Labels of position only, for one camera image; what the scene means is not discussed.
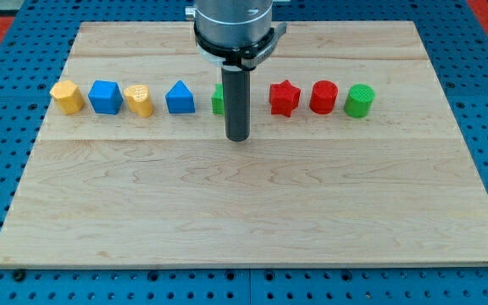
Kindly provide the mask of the black clamp ring mount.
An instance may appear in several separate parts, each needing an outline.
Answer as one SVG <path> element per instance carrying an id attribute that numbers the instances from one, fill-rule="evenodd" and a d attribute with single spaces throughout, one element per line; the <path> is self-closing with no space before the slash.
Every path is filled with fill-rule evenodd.
<path id="1" fill-rule="evenodd" d="M 211 64 L 229 70 L 254 70 L 274 53 L 279 39 L 286 33 L 287 23 L 271 27 L 263 38 L 247 47 L 221 47 L 209 42 L 196 25 L 193 30 L 199 54 Z"/>

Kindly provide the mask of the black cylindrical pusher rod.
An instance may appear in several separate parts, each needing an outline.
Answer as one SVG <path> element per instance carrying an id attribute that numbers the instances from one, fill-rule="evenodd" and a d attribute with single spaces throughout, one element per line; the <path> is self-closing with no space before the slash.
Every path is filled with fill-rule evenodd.
<path id="1" fill-rule="evenodd" d="M 250 75 L 248 71 L 222 69 L 225 134 L 231 141 L 245 141 L 250 133 Z"/>

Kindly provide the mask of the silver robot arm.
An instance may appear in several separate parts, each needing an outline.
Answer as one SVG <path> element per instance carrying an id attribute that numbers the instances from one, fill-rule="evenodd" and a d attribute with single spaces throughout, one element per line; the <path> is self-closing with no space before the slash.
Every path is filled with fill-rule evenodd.
<path id="1" fill-rule="evenodd" d="M 274 52 L 287 23 L 272 26 L 272 0 L 195 0 L 185 8 L 199 53 L 220 68 L 225 134 L 250 134 L 250 72 Z"/>

